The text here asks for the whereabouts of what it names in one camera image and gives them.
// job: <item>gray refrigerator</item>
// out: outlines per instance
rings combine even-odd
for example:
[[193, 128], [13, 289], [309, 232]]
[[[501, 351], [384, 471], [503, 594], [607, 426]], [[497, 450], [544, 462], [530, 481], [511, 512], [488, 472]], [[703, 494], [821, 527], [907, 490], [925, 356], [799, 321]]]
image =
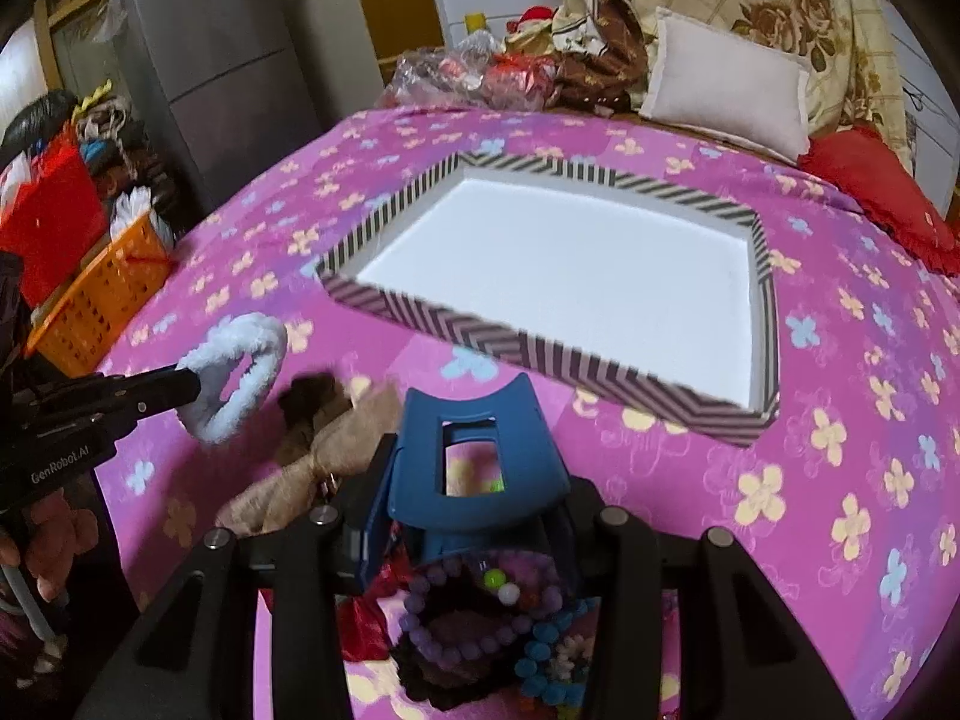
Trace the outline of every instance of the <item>gray refrigerator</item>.
[[203, 218], [320, 135], [280, 0], [123, 0], [113, 39], [155, 150]]

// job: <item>green bead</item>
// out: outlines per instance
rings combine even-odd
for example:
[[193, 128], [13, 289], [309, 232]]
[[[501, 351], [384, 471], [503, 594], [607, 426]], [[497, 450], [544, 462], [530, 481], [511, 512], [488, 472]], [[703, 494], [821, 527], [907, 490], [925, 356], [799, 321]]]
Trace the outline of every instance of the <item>green bead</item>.
[[491, 568], [483, 575], [483, 585], [488, 590], [498, 590], [507, 583], [507, 575], [499, 568]]

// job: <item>white pillow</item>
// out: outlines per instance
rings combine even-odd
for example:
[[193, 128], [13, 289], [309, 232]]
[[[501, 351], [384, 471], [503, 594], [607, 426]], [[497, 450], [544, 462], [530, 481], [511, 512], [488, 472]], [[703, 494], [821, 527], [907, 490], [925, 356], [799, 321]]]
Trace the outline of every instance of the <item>white pillow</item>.
[[640, 116], [769, 151], [787, 162], [810, 150], [805, 57], [656, 9], [659, 45]]

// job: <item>pillow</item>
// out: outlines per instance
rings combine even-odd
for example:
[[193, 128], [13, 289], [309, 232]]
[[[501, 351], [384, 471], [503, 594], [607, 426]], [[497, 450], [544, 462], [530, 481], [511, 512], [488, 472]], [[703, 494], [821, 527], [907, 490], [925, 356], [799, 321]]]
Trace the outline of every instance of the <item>pillow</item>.
[[814, 138], [800, 169], [849, 194], [930, 271], [960, 274], [960, 245], [952, 230], [875, 129], [861, 124]]
[[806, 136], [808, 60], [666, 8], [640, 116], [759, 148], [795, 164]]

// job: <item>white tray bottom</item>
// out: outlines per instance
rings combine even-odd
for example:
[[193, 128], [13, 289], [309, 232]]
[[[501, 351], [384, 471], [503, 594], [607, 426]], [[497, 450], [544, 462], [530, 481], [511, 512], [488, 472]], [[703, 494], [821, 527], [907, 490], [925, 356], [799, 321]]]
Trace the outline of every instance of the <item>white tray bottom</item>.
[[570, 187], [466, 175], [356, 280], [749, 407], [747, 240]]

